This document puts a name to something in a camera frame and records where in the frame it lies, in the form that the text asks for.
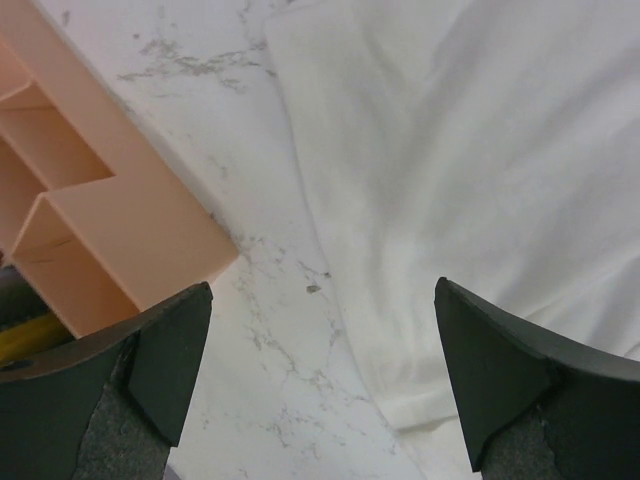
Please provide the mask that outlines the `peach plastic file organizer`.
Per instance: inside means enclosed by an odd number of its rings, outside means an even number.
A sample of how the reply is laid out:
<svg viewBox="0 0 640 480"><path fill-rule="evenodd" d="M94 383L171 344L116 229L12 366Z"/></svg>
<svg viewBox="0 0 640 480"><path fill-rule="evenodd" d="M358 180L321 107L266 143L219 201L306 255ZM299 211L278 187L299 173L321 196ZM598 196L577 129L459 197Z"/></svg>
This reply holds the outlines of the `peach plastic file organizer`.
<svg viewBox="0 0 640 480"><path fill-rule="evenodd" d="M238 255L31 1L1 5L1 249L76 337Z"/></svg>

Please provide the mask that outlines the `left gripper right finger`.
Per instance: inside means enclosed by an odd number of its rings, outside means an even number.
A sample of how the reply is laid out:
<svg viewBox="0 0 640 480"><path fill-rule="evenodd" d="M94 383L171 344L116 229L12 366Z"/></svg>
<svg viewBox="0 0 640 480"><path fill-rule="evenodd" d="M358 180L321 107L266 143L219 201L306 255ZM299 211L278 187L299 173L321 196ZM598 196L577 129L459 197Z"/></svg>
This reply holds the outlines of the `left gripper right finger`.
<svg viewBox="0 0 640 480"><path fill-rule="evenodd" d="M639 364L440 278L437 326L473 471L485 479L636 479Z"/></svg>

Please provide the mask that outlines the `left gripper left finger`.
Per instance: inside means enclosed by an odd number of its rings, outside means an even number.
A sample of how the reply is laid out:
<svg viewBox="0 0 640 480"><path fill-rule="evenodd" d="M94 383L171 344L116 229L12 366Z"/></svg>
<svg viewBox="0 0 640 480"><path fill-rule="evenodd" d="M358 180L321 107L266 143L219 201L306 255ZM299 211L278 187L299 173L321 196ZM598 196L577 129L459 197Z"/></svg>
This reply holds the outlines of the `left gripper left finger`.
<svg viewBox="0 0 640 480"><path fill-rule="evenodd" d="M209 284L198 283L2 367L2 478L163 478L186 421L212 300Z"/></svg>

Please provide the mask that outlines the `white t shirt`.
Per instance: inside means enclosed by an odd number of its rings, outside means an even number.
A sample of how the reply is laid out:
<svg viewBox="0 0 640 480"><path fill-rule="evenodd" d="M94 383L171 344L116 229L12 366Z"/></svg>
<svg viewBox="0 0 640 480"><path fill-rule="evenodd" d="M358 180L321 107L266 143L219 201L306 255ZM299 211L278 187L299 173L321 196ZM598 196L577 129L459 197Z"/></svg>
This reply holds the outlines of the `white t shirt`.
<svg viewBox="0 0 640 480"><path fill-rule="evenodd" d="M440 278L639 356L639 5L316 1L265 24L354 358L428 479L471 467Z"/></svg>

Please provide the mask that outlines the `yellow file folder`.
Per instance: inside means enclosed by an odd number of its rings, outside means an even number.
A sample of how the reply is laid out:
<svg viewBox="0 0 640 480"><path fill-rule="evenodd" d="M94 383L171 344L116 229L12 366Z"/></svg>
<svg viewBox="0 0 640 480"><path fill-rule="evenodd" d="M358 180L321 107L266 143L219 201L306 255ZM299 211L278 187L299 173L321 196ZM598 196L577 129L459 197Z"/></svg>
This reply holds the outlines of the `yellow file folder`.
<svg viewBox="0 0 640 480"><path fill-rule="evenodd" d="M1 365L23 360L73 339L53 313L30 319L1 332Z"/></svg>

